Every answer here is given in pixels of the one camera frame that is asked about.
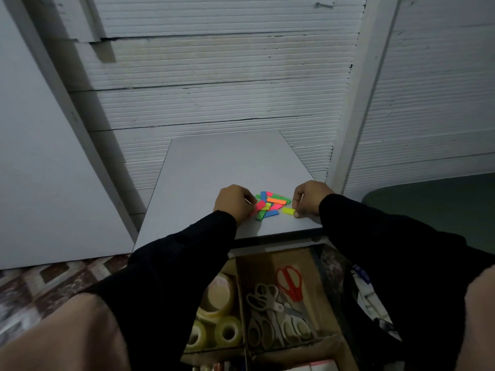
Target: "orange strip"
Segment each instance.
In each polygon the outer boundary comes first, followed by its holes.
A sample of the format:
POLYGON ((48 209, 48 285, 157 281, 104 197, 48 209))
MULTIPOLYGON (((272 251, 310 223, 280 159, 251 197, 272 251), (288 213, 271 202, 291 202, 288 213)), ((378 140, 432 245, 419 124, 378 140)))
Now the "orange strip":
POLYGON ((267 198, 266 201, 272 202, 272 203, 278 203, 278 204, 281 204, 283 206, 287 204, 287 200, 281 200, 281 199, 267 198))

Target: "hand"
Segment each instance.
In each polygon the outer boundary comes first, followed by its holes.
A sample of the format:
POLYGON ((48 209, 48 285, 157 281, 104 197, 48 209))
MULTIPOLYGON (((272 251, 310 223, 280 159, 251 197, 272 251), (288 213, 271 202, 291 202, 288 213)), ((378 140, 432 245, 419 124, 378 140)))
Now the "hand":
POLYGON ((323 182, 307 181, 296 187, 292 199, 294 217, 320 216, 320 203, 328 194, 335 193, 323 182))
POLYGON ((238 185, 230 185, 220 190, 213 211, 230 213, 237 222, 237 227, 254 211, 256 198, 248 189, 238 185))

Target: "small tape roll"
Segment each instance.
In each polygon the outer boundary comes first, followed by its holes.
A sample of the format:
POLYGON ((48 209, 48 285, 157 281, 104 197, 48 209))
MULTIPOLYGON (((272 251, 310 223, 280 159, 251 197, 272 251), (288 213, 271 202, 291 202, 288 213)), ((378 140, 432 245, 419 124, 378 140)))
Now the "small tape roll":
POLYGON ((215 341, 220 348, 238 346, 243 339, 242 326, 235 316, 221 318, 215 327, 215 341))
POLYGON ((186 352, 202 350, 207 346, 207 329, 199 320, 195 320, 189 341, 186 344, 186 352))
POLYGON ((204 291, 197 317, 217 324, 220 318, 230 314, 235 293, 232 280, 225 274, 219 273, 204 291))

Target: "red scissors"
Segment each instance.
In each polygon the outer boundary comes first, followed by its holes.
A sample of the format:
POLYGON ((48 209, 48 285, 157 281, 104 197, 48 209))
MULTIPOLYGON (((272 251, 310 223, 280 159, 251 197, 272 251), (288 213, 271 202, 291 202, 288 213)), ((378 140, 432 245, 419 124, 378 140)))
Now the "red scissors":
POLYGON ((293 302, 302 301, 302 277, 301 273, 292 266, 277 269, 279 289, 287 294, 293 302))

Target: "pile of colorful strips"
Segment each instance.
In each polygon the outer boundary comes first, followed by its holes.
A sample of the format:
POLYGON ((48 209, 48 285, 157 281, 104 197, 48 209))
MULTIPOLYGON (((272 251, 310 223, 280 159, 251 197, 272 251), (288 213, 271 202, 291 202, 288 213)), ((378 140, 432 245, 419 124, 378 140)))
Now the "pile of colorful strips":
POLYGON ((262 191, 260 194, 256 194, 255 197, 258 199, 253 212, 253 214, 256 214, 256 220, 278 215, 279 209, 282 209, 285 214, 294 214, 292 208, 284 207, 286 204, 290 204, 291 200, 289 198, 269 191, 262 191))

